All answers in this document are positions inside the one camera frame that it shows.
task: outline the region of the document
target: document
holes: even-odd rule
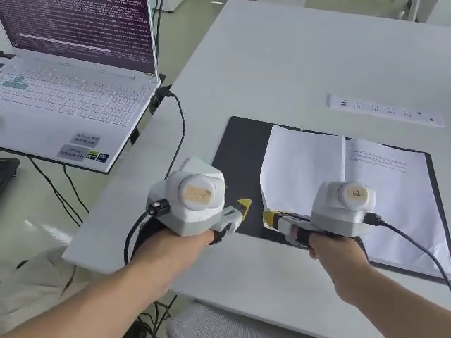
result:
[[[273,126],[260,177],[267,209],[310,215],[321,183],[340,180],[374,189],[374,212],[430,250],[451,274],[445,228],[423,153]],[[388,228],[374,227],[362,239],[371,261],[440,276],[426,254]]]

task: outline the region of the laptop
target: laptop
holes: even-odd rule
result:
[[[108,173],[160,79],[147,0],[0,0],[0,148]]]

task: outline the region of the black mat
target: black mat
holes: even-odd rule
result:
[[[224,174],[226,180],[225,183],[228,186],[225,191],[225,202],[227,204],[236,205],[237,200],[241,198],[252,200],[252,206],[249,213],[247,214],[245,221],[238,228],[238,232],[261,239],[290,245],[285,241],[284,235],[273,230],[266,229],[263,226],[263,201],[260,189],[260,170],[272,127],[273,125],[271,123],[239,118],[237,116],[231,117],[213,160],[213,167],[218,168]],[[300,130],[299,128],[284,125],[281,125],[281,127],[286,127],[291,130]],[[303,130],[303,132],[322,134],[311,130]],[[414,151],[394,146],[393,148],[405,151]],[[424,154],[426,156],[435,201],[437,202],[438,211],[445,226],[447,244],[448,248],[450,248],[450,232],[447,226],[440,192],[438,190],[432,158],[430,154]],[[380,263],[373,264],[388,270],[444,283],[442,278],[433,277],[422,273],[415,273],[405,269],[394,268]]]

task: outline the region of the power strip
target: power strip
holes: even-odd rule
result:
[[[328,96],[329,108],[351,113],[365,113],[380,118],[392,118],[404,122],[428,125],[429,127],[445,127],[443,116],[439,113],[400,108],[386,104],[376,104],[362,99],[343,97],[336,94]]]

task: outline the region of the laptop keyboard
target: laptop keyboard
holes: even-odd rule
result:
[[[144,93],[40,66],[0,72],[0,99],[126,127]]]

